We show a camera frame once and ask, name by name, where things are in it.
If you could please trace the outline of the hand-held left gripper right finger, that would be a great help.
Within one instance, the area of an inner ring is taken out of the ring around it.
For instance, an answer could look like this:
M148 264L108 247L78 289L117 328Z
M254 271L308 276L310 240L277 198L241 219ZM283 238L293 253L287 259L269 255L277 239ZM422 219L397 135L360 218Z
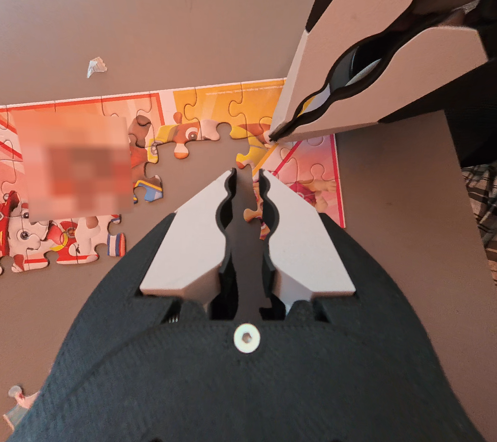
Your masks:
M352 296L355 285L314 207L273 174L259 171L264 240L262 281L270 308L263 320L284 320L297 301Z

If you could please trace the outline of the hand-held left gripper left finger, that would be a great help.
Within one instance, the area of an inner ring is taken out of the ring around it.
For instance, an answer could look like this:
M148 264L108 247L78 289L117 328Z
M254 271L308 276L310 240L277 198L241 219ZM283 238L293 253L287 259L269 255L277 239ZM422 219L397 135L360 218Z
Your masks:
M140 284L143 294L196 301L211 319L234 319L238 284L227 227L236 190L232 168L174 212Z

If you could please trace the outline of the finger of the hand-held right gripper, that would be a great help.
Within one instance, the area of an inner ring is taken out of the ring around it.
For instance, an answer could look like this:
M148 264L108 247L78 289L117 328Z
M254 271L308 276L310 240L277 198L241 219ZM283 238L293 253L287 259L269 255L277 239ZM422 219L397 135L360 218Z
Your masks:
M392 56L356 83L329 94L329 100L298 107L311 95L297 83L297 66L303 61L302 35L273 115L271 140L301 140L368 127L380 122L444 85L487 64L489 55L480 33L464 26L435 26L417 34Z
M329 80L332 66L354 44L387 29L413 0L315 0L272 118L271 137L290 122Z

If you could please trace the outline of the pink dog puzzle piece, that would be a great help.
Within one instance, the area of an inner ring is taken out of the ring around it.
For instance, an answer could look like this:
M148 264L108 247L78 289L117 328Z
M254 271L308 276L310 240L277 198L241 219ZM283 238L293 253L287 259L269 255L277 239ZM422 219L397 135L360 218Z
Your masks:
M345 228L341 190L336 180L313 179L311 182L300 181L287 186L317 212L327 214L341 228Z

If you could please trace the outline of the assembled pink red puzzle section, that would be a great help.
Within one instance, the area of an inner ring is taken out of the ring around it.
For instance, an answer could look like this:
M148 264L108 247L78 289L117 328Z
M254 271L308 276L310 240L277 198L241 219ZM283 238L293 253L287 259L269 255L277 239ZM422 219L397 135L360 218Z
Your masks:
M143 200L152 203L164 195L162 178L146 172L147 166L158 162L158 146L172 144L174 157L185 159L189 155L188 144L219 140L220 124L231 126L233 139L247 140L253 136L263 144L270 144L272 115L283 84L284 79L269 79L1 106L1 259L11 258L11 270L21 273L47 267L48 252L57 255L59 265L82 265L98 260L99 245L107 247L110 257L126 253L125 234L110 229L121 223L118 214L98 215L90 220L66 217L29 222L28 190L14 121L16 112L71 113L77 118L92 114L124 119L130 144L133 203L139 201L136 191L142 191ZM281 168L282 156L295 142L277 144L252 171L252 177L263 168L286 186L297 182L294 165Z

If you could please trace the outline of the plaid shirt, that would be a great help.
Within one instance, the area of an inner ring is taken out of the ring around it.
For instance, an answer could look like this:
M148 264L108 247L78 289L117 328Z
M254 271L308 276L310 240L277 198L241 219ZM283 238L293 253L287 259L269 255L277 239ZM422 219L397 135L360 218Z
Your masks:
M496 283L496 161L462 169L470 205Z

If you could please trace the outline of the white paper scrap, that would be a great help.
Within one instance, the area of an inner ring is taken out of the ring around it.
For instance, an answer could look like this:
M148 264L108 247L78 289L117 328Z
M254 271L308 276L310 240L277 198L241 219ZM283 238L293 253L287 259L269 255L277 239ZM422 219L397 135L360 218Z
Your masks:
M89 79L94 73L105 73L107 69L101 57L93 58L89 61L86 77Z

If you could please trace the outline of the pale pink grey puzzle piece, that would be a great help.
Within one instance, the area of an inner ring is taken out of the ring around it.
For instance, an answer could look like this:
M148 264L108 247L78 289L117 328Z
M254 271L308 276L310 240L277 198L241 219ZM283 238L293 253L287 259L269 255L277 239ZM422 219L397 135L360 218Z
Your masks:
M40 391L37 391L32 395L26 396L23 388L19 385L14 385L9 389L8 396L14 399L16 404L13 408L3 414L3 420L5 420L12 431L20 424L22 418L31 408L39 394Z

